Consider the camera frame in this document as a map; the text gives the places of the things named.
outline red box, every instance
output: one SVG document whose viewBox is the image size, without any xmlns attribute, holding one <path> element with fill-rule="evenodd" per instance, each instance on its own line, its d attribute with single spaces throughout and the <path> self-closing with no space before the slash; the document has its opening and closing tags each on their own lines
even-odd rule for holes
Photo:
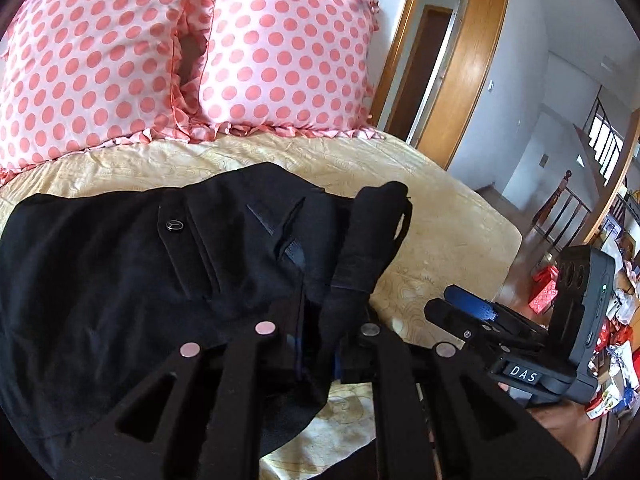
<svg viewBox="0 0 640 480">
<path fill-rule="evenodd" d="M 533 277 L 529 306 L 536 314 L 542 314 L 558 294 L 557 280 L 558 268 L 552 265 L 546 266 Z"/>
</svg>

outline polka dot pillow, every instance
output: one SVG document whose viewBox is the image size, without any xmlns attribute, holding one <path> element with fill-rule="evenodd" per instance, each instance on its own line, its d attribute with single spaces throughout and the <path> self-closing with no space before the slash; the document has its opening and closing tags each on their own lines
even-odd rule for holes
<svg viewBox="0 0 640 480">
<path fill-rule="evenodd" d="M 177 76 L 186 0 L 26 0 L 0 103 L 0 183 L 85 148 L 188 140 Z"/>
<path fill-rule="evenodd" d="M 364 98 L 377 10 L 373 0 L 215 0 L 207 52 L 182 88 L 191 135 L 374 136 Z"/>
</svg>

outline pink magnet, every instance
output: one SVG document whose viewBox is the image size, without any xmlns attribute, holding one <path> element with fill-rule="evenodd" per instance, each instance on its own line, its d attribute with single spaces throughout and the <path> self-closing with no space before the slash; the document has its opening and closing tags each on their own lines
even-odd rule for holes
<svg viewBox="0 0 640 480">
<path fill-rule="evenodd" d="M 261 321 L 255 326 L 255 331 L 260 335 L 273 334 L 276 331 L 276 325 L 271 321 Z"/>
<path fill-rule="evenodd" d="M 180 347 L 180 355 L 182 357 L 196 357 L 200 353 L 200 345 L 198 343 L 185 343 Z"/>
</svg>

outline wooden door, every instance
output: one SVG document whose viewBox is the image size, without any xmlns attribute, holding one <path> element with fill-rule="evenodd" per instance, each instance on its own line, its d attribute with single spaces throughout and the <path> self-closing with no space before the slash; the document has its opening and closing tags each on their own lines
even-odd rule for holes
<svg viewBox="0 0 640 480">
<path fill-rule="evenodd" d="M 386 131 L 406 140 L 424 97 L 442 41 L 449 27 L 452 9 L 424 6 L 414 44 L 409 54 Z"/>
</svg>

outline jacket pocket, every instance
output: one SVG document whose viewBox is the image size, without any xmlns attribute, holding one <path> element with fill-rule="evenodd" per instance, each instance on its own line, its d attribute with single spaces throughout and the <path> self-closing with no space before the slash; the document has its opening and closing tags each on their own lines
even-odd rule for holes
<svg viewBox="0 0 640 480">
<path fill-rule="evenodd" d="M 220 291 L 216 273 L 180 189 L 168 189 L 162 198 L 158 208 L 158 235 L 189 300 L 208 300 Z"/>
</svg>

